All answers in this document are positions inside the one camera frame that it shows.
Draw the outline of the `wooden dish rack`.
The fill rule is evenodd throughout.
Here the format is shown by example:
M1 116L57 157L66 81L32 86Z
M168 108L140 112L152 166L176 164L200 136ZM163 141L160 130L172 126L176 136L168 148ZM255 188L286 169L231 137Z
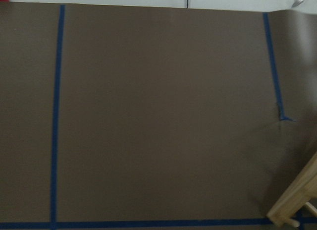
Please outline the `wooden dish rack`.
M278 227L287 224L298 228L300 222L292 217L303 207L316 217L317 208L310 203L310 200L316 199L316 197L317 156L313 155L266 216Z

